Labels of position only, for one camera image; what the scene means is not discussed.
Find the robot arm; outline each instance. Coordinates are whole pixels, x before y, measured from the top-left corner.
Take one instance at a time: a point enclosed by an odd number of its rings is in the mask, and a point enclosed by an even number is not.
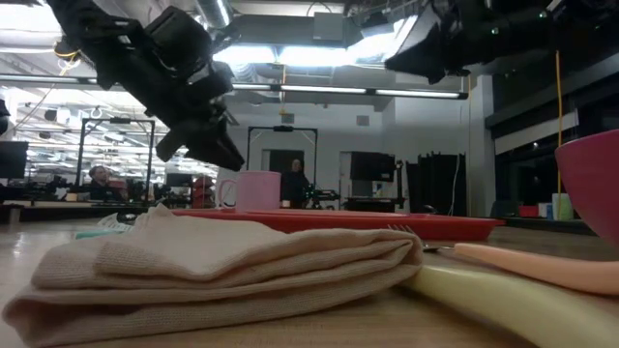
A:
[[[211,36],[185,12],[168,7],[143,28],[135,19],[105,13],[92,0],[48,0],[68,46],[97,71],[108,90],[122,85],[170,132],[157,145],[167,161],[186,146],[187,157],[239,170],[243,157],[226,132],[221,96],[232,72],[213,62]]]

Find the ceiling pipe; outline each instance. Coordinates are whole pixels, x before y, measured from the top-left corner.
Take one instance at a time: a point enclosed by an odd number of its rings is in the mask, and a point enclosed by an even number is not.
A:
[[[234,12],[227,0],[195,0],[195,5],[209,28],[223,29],[232,22]]]

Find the metal frame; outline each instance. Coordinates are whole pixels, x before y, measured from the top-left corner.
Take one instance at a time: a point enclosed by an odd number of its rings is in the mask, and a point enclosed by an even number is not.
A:
[[[251,132],[253,130],[266,130],[266,131],[275,131],[275,132],[293,132],[293,131],[313,131],[314,142],[313,142],[313,185],[316,186],[316,168],[318,167],[318,129],[309,129],[309,128],[294,128],[294,127],[286,127],[287,130],[278,130],[280,126],[275,127],[248,127],[248,156],[245,162],[245,169],[250,170],[250,154],[251,154]]]
[[[114,124],[114,123],[127,124],[127,123],[136,122],[136,123],[147,123],[151,125],[149,148],[148,148],[148,164],[147,164],[148,171],[146,172],[146,185],[145,185],[146,192],[144,194],[144,201],[143,201],[143,205],[147,206],[148,205],[148,191],[149,191],[149,187],[151,184],[153,146],[155,144],[155,121],[152,121],[152,120],[128,120],[128,119],[117,120],[116,118],[98,118],[98,119],[83,118],[81,119],[81,132],[79,134],[79,152],[77,155],[77,174],[75,174],[75,184],[77,186],[81,185],[81,164],[82,164],[82,157],[84,155],[84,140],[86,138],[86,135],[90,134],[90,131],[86,131],[86,125],[89,122],[96,122],[98,125],[100,125],[102,122],[105,122],[105,121],[109,122],[110,124]]]

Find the fork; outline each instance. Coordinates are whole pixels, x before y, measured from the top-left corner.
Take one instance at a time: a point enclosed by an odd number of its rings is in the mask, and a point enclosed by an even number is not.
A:
[[[387,227],[390,230],[393,230],[393,231],[408,232],[408,233],[412,233],[415,236],[417,236],[415,231],[413,231],[412,228],[410,228],[409,226],[406,226],[406,225],[387,225]],[[419,236],[417,236],[417,238],[419,238],[419,240],[422,241],[422,250],[424,252],[438,252],[438,250],[440,250],[440,249],[447,249],[447,250],[453,249],[453,247],[451,247],[451,246],[429,246]]]

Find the wooden table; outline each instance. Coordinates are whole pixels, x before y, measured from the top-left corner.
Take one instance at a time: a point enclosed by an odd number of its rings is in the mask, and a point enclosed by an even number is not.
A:
[[[70,241],[74,233],[91,229],[95,220],[21,223],[0,226],[0,290],[2,305],[26,282],[51,247]],[[619,252],[597,237],[497,228],[487,241],[493,246],[532,250],[589,260],[619,260]],[[426,254],[430,265],[500,273],[449,253]],[[619,299],[581,295],[617,314]],[[23,347],[12,328],[0,325],[3,348]],[[330,310],[276,321],[189,333],[91,343],[75,347],[406,347],[502,348],[533,344],[481,318],[458,312],[419,295],[398,289]]]

